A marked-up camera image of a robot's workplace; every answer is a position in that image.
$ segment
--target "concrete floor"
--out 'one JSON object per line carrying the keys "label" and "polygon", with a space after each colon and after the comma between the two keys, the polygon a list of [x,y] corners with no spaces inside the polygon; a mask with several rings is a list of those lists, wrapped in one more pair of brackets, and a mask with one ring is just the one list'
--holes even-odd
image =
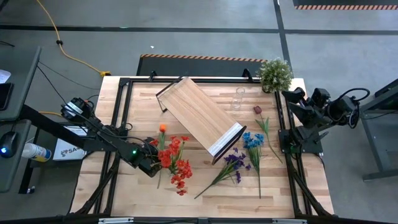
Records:
{"label": "concrete floor", "polygon": [[[279,2],[285,29],[398,30],[396,11],[297,11],[291,0]],[[42,3],[60,26],[278,28],[272,0],[42,0]],[[14,0],[0,12],[0,24],[48,26],[50,22],[35,1]],[[279,34],[68,31],[60,35],[69,54],[122,76],[136,73],[140,54],[266,59],[284,56]],[[309,95],[316,87],[326,88],[332,98],[357,86],[374,93],[397,78],[396,35],[289,34],[286,39],[294,75],[305,79]],[[55,32],[0,30],[0,40],[18,47],[40,45],[43,63],[84,85],[101,86],[101,77],[96,72],[60,53]],[[46,68],[44,71],[66,100],[98,93],[65,81]],[[59,112],[61,99],[43,76],[36,73],[27,104],[37,110]],[[332,128],[322,144],[335,213],[346,218],[398,222],[398,177],[362,181],[362,175],[377,171],[362,125],[356,129]],[[0,195],[0,219],[66,214],[78,171],[79,167],[37,170],[33,178],[35,194],[18,195],[14,187],[8,194]],[[20,167],[15,186],[22,173]]]}

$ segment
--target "yellow and black tape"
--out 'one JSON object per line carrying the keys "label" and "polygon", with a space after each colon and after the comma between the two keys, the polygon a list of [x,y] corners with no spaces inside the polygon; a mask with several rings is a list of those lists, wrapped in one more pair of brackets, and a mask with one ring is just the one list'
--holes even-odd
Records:
{"label": "yellow and black tape", "polygon": [[203,59],[203,60],[230,60],[240,62],[266,62],[264,59],[254,58],[233,58],[233,57],[210,57],[210,56],[192,56],[192,55],[162,55],[162,54],[143,54],[141,58],[156,57],[156,58],[182,58],[182,59]]}
{"label": "yellow and black tape", "polygon": [[397,10],[397,5],[370,5],[370,6],[294,6],[300,10]]}

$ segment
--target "computer mouse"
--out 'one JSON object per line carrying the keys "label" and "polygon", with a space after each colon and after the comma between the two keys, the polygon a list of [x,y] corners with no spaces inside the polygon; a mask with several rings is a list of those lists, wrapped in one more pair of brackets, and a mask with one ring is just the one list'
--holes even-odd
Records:
{"label": "computer mouse", "polygon": [[9,131],[3,134],[0,139],[0,156],[3,158],[11,158],[15,155],[17,149],[17,133]]}

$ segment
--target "potted plant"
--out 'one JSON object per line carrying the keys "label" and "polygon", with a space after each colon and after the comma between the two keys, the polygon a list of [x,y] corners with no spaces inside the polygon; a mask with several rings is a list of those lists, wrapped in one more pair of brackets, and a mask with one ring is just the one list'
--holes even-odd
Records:
{"label": "potted plant", "polygon": [[261,79],[264,93],[288,90],[293,78],[289,64],[280,58],[263,62],[256,75]]}

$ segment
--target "wooden table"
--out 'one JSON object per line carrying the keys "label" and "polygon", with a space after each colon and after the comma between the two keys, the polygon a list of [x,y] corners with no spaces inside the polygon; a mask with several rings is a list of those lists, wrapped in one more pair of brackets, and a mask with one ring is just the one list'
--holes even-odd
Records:
{"label": "wooden table", "polygon": [[[120,77],[104,77],[96,115],[104,124],[110,124],[118,90]],[[270,141],[277,151],[283,164],[273,155],[267,144],[262,148],[261,161],[261,193],[258,196],[258,183],[254,170],[242,170],[242,182],[234,184],[231,180],[224,180],[217,186],[211,187],[197,199],[193,199],[217,176],[223,161],[211,165],[212,157],[204,148],[192,138],[190,133],[170,114],[162,113],[155,94],[166,86],[164,83],[135,83],[127,121],[133,129],[129,135],[140,138],[147,136],[156,138],[160,124],[167,125],[167,139],[172,135],[190,136],[183,153],[184,159],[189,159],[193,177],[187,179],[188,194],[179,196],[175,186],[170,183],[170,177],[163,170],[160,188],[157,189],[158,174],[154,178],[145,175],[139,169],[133,169],[121,161],[118,181],[116,183],[112,216],[129,217],[235,217],[235,218],[291,218],[294,217],[292,199],[284,156],[280,153],[277,132],[280,129],[274,94],[265,94],[257,84],[220,84],[199,83],[201,89],[217,104],[227,111],[241,125],[246,125],[246,131],[261,133],[261,129],[254,119],[258,119],[253,112],[253,106],[262,108],[262,116],[269,118]],[[291,89],[297,86],[305,89],[301,78],[293,79]],[[244,87],[246,93],[240,109],[230,107],[231,99],[237,87]],[[242,140],[236,147],[244,152]],[[98,185],[104,153],[96,152],[83,161],[75,198],[71,212],[78,210]],[[324,208],[333,213],[333,207],[325,177],[325,171],[318,157],[312,154],[302,156],[307,184]],[[108,190],[103,197],[104,207]],[[304,211],[301,191],[298,190],[300,208]]]}

